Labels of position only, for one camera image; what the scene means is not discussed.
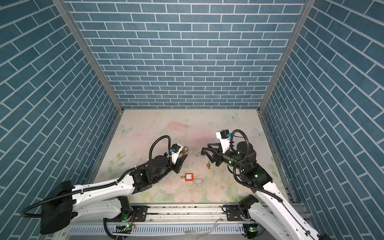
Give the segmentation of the brass padlock with key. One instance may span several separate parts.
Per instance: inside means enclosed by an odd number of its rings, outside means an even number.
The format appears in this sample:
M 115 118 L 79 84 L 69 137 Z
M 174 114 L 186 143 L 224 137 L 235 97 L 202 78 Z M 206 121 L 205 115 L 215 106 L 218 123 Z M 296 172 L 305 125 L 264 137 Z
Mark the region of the brass padlock with key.
M 189 147 L 184 146 L 180 154 L 182 156 L 186 156 L 188 154 L 188 151 L 189 151 Z

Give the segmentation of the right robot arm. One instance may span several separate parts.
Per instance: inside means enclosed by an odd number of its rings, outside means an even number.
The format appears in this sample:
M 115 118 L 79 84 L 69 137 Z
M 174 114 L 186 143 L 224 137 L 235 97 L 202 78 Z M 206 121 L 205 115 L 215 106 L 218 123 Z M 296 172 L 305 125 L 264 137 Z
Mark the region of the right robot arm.
M 227 164 L 236 182 L 252 190 L 253 194 L 239 202 L 243 219 L 260 224 L 277 240 L 330 239 L 314 229 L 283 196 L 272 177 L 257 163 L 250 143 L 239 142 L 235 149 L 208 144 L 197 154 L 201 156 L 207 156 L 216 166 Z

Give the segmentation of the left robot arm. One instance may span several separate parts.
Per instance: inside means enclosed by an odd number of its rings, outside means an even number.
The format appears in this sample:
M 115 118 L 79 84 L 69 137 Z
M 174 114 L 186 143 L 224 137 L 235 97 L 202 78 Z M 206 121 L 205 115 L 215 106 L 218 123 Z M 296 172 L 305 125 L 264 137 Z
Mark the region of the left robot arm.
M 96 218 L 131 221 L 134 210 L 129 196 L 149 190 L 171 172 L 178 174 L 186 158 L 187 154 L 169 153 L 113 180 L 90 185 L 60 183 L 40 205 L 40 234 L 53 234 L 76 221 Z

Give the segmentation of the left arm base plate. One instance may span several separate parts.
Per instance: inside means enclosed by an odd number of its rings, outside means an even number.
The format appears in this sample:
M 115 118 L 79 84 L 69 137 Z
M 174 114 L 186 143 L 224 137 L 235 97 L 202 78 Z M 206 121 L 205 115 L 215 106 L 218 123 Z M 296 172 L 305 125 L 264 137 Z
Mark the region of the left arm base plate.
M 112 219 L 106 219 L 106 222 L 135 223 L 144 222 L 148 212 L 147 206 L 131 206 L 131 209 L 121 208 L 121 212 Z

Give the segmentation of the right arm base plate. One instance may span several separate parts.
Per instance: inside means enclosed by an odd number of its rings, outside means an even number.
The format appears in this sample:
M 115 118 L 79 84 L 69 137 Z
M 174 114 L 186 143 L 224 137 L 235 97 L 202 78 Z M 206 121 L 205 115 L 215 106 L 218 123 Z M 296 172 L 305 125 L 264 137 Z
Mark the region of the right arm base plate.
M 228 222 L 255 222 L 249 214 L 245 213 L 245 210 L 240 208 L 239 205 L 223 205 L 222 210 L 227 217 Z

